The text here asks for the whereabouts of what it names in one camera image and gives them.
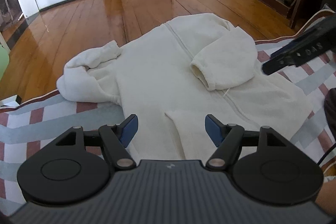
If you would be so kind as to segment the person's right hand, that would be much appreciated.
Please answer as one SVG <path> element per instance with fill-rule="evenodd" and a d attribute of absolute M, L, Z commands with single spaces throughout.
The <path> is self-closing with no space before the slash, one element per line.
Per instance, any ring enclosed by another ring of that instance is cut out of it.
<path fill-rule="evenodd" d="M 315 203 L 329 215 L 336 215 L 336 181 L 323 184 Z"/>

